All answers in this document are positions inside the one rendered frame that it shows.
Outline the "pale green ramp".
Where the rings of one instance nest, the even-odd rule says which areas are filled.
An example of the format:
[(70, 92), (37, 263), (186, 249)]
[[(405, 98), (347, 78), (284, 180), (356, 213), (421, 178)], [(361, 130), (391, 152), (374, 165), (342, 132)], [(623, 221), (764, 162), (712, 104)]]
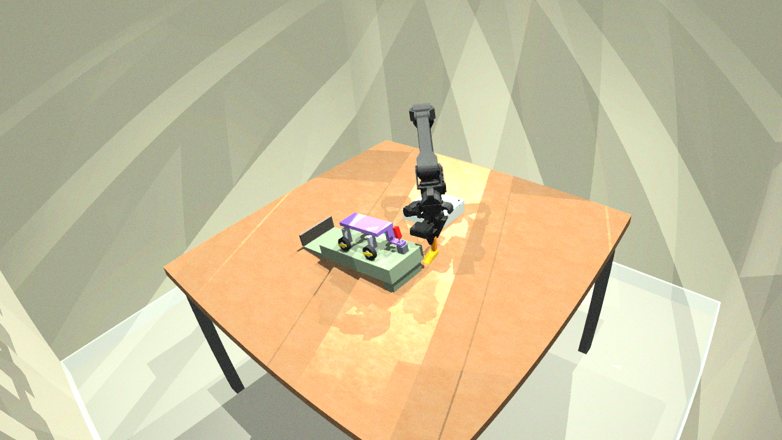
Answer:
[(325, 257), (348, 268), (354, 268), (357, 272), (380, 279), (384, 281), (384, 288), (391, 292), (396, 292), (421, 272), (422, 261), (425, 259), (421, 244), (405, 240), (407, 243), (399, 247), (389, 243), (386, 235), (382, 234), (375, 237), (379, 248), (375, 251), (377, 257), (373, 261), (368, 261), (362, 249), (368, 245), (369, 235), (354, 229), (350, 229), (350, 235), (353, 241), (350, 243), (349, 251), (344, 252), (338, 245), (338, 240), (343, 237), (343, 231), (334, 226), (333, 219), (329, 215), (299, 234), (299, 237), (304, 249), (319, 257)]

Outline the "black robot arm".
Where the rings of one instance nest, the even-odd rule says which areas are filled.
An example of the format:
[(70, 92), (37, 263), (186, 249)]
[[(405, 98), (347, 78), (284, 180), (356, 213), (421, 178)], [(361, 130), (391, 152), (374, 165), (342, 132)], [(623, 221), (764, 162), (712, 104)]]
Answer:
[[(433, 150), (431, 128), (434, 123), (434, 106), (430, 103), (412, 104), (409, 116), (414, 126), (418, 128), (419, 154), (416, 157), (418, 166), (414, 166), (417, 188), (421, 189), (421, 200), (416, 200), (403, 208), (405, 217), (418, 216), (422, 212), (428, 216), (436, 216), (442, 209), (442, 194), (447, 192), (444, 183), (444, 170), (437, 161)], [(420, 184), (418, 178), (421, 179)], [(420, 206), (422, 203), (422, 206)]]

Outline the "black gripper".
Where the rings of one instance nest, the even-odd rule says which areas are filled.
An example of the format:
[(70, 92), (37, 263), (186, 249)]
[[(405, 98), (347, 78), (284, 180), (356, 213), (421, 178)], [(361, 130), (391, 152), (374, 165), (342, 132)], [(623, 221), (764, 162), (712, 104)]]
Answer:
[(443, 201), (441, 199), (441, 204), (442, 209), (436, 216), (428, 216), (425, 213), (422, 213), (421, 217), (425, 218), (425, 220), (423, 222), (414, 223), (409, 229), (411, 236), (426, 239), (429, 245), (433, 245), (434, 238), (439, 237), (448, 218), (448, 216), (444, 215), (444, 210), (446, 210), (448, 214), (451, 214), (453, 211), (453, 204), (451, 202)]

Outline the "purple wheeled trolley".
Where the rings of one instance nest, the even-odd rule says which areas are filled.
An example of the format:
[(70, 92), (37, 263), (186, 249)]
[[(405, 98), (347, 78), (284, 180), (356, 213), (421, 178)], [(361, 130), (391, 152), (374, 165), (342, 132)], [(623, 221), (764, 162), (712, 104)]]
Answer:
[(393, 243), (399, 247), (402, 247), (402, 245), (407, 243), (407, 241), (404, 240), (401, 240), (402, 243), (399, 243), (398, 239), (395, 238), (392, 222), (386, 222), (379, 218), (352, 213), (340, 222), (340, 226), (343, 226), (343, 237), (338, 240), (338, 245), (344, 252), (349, 251), (350, 243), (353, 241), (350, 235), (350, 229), (369, 235), (367, 236), (368, 245), (362, 249), (363, 255), (368, 261), (373, 261), (375, 257), (377, 257), (375, 251), (379, 250), (379, 248), (375, 237), (379, 237), (383, 233), (385, 233), (386, 240), (389, 243)]

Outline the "yellow chock with orange handle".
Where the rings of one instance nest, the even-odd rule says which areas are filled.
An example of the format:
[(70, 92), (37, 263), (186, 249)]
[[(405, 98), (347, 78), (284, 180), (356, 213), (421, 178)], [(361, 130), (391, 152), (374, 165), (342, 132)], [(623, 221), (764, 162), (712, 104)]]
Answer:
[(433, 261), (434, 257), (438, 255), (439, 251), (437, 250), (437, 242), (436, 242), (436, 236), (434, 238), (434, 242), (432, 245), (432, 250), (426, 255), (423, 263), (429, 264)]

